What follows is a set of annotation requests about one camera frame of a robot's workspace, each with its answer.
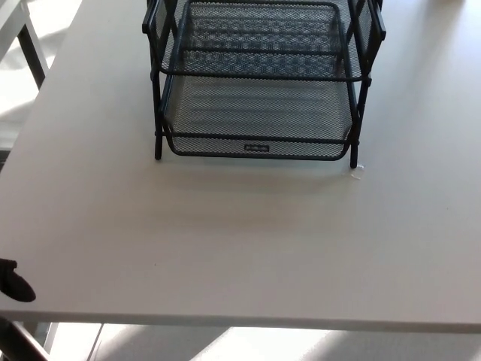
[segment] floor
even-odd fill
[[[27,2],[35,31],[51,66],[82,0]],[[0,62],[0,150],[13,147],[37,94],[25,57],[15,41]]]
[[[481,335],[62,324],[52,361],[481,361]]]

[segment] sunlight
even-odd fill
[[[328,330],[233,327],[192,361],[301,361]]]

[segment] black wire mesh tray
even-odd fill
[[[346,83],[175,76],[166,87],[180,155],[333,160],[349,147]]]
[[[160,70],[192,76],[358,80],[357,54],[346,43],[346,4],[190,0],[183,7],[172,4],[175,10],[169,11],[166,2],[151,30],[162,58]],[[174,14],[180,17],[178,28],[172,26]]]

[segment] metal frame leg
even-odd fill
[[[0,317],[0,350],[8,361],[48,361],[47,352],[18,323]]]
[[[35,47],[32,34],[29,31],[27,24],[25,24],[22,27],[22,30],[20,30],[20,33],[18,34],[18,41],[20,42],[23,54],[25,55],[27,64],[29,64],[30,71],[32,72],[37,87],[40,89],[45,79],[45,67],[47,64],[44,64],[44,60],[41,60],[41,58],[38,56],[38,50]]]
[[[359,93],[358,101],[358,121],[355,124],[354,133],[352,134],[351,143],[351,161],[350,167],[356,169],[358,166],[358,146],[359,137],[361,136],[362,119],[364,117],[364,110],[366,107],[366,99],[368,98],[369,86],[371,86],[371,76],[367,80],[362,81],[361,92]]]
[[[154,119],[156,122],[156,148],[155,148],[155,158],[160,160],[162,158],[162,124],[160,121],[160,101],[161,101],[161,90],[160,90],[160,79],[159,72],[153,70],[154,74],[152,76],[152,91],[153,91],[153,111]]]

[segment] white table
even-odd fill
[[[387,2],[339,162],[153,158],[145,3],[84,0],[0,176],[15,320],[481,332],[477,0]]]

